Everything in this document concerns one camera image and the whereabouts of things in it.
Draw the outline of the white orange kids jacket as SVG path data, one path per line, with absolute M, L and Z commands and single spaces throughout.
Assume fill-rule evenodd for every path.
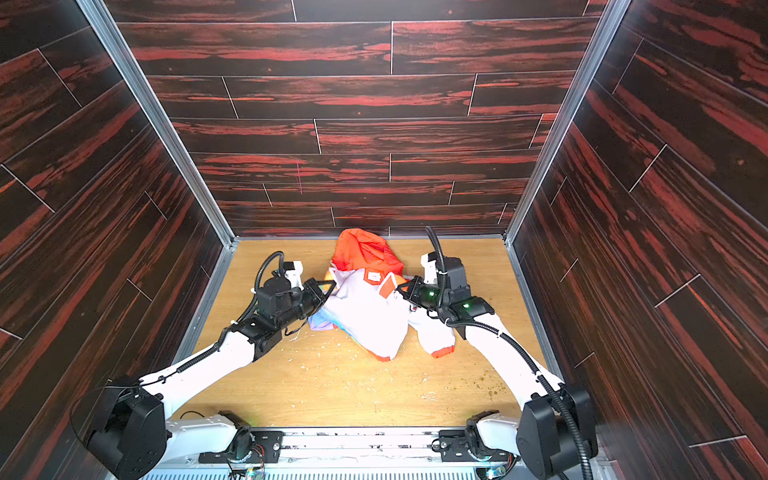
M 403 273 L 404 264 L 382 237 L 359 228 L 342 231 L 325 276 L 336 287 L 310 317 L 310 328 L 342 330 L 383 362 L 395 358 L 411 328 L 432 357 L 453 353 L 453 330 L 396 291 L 406 282 Z

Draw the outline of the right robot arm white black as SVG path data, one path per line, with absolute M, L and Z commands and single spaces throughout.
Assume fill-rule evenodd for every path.
M 566 477 L 578 466 L 584 479 L 592 479 L 590 460 L 598 453 L 595 412 L 585 389 L 568 386 L 549 372 L 505 329 L 490 304 L 460 289 L 429 285 L 420 277 L 397 287 L 415 307 L 436 319 L 477 349 L 501 376 L 521 407 L 518 419 L 497 411 L 471 417 L 465 429 L 468 452 L 489 461 L 498 451 L 520 459 L 538 479 Z

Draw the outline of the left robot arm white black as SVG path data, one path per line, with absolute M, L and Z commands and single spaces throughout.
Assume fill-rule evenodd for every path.
M 300 287 L 277 278 L 257 295 L 254 312 L 226 327 L 219 339 L 163 370 L 106 386 L 84 436 L 84 446 L 118 479 L 140 479 L 156 465 L 203 453 L 249 456 L 246 424 L 233 415 L 187 420 L 174 413 L 198 393 L 265 356 L 285 328 L 305 320 L 329 299 L 332 280 Z

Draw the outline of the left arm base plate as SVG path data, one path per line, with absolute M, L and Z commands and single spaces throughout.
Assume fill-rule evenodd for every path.
M 200 464 L 274 464 L 279 461 L 284 432 L 279 430 L 238 431 L 230 445 L 221 452 L 205 452 L 198 456 Z

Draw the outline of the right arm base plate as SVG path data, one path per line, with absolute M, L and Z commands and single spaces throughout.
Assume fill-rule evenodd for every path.
M 470 450 L 466 428 L 439 430 L 431 448 L 440 455 L 442 462 L 479 462 Z

